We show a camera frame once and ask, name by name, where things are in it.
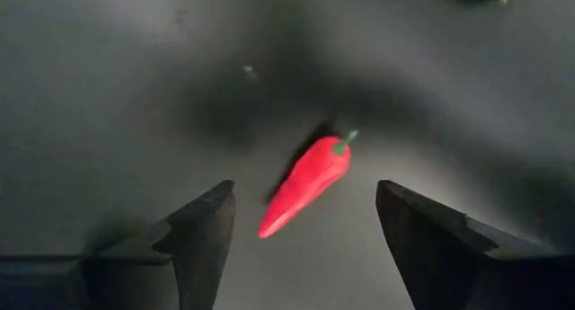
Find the green pepper stem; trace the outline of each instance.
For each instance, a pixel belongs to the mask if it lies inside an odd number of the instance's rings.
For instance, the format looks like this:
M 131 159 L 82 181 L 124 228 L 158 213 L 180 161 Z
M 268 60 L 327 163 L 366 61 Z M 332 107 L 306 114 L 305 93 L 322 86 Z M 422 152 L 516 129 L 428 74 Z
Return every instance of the green pepper stem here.
M 333 145 L 333 153 L 336 155 L 343 155 L 345 152 L 345 146 L 349 145 L 349 143 L 351 143 L 351 141 L 358 135 L 358 133 L 359 131 L 357 130 L 350 131 L 344 139 Z

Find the small debris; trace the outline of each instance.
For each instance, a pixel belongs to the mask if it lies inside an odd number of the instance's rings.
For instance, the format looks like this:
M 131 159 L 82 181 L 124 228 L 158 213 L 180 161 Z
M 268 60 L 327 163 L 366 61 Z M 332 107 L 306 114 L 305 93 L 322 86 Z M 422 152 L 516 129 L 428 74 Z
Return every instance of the small debris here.
M 244 65 L 242 66 L 242 70 L 245 73 L 247 79 L 250 81 L 256 81 L 260 78 L 255 69 L 253 69 L 253 66 Z

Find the dark gray surface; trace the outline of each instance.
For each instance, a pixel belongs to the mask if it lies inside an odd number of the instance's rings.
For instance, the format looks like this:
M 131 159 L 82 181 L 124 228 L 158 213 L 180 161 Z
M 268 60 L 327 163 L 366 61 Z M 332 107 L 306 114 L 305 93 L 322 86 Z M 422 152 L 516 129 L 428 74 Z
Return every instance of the dark gray surface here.
M 216 309 L 410 308 L 380 179 L 573 250 L 574 2 L 0 0 L 0 252 L 106 244 L 223 179 Z M 349 175 L 257 239 L 335 111 L 361 130 Z

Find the gray table surface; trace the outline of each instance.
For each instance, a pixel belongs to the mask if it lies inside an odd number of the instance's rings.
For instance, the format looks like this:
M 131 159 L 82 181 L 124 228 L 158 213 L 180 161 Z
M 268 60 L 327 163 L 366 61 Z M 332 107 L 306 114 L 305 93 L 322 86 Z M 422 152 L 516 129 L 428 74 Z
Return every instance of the gray table surface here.
M 107 244 L 224 179 L 215 309 L 412 308 L 380 179 L 573 251 L 574 2 L 0 0 L 0 253 Z M 258 239 L 334 113 L 349 174 Z

